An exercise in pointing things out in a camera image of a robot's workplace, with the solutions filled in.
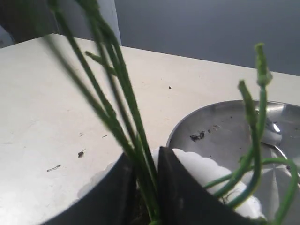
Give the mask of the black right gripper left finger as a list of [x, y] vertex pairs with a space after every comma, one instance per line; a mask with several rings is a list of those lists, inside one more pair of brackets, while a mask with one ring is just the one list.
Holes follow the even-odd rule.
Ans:
[[83, 198], [44, 225], [128, 225], [136, 191], [133, 165], [123, 153]]

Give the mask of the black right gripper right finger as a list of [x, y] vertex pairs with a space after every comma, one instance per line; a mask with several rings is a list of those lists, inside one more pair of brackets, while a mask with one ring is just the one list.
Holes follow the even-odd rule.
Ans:
[[246, 188], [243, 182], [221, 199], [213, 194], [226, 182], [205, 189], [209, 182], [231, 173], [211, 158], [159, 147], [157, 172], [164, 225], [260, 225], [265, 221], [260, 201], [254, 196], [235, 210], [229, 208], [229, 202]]

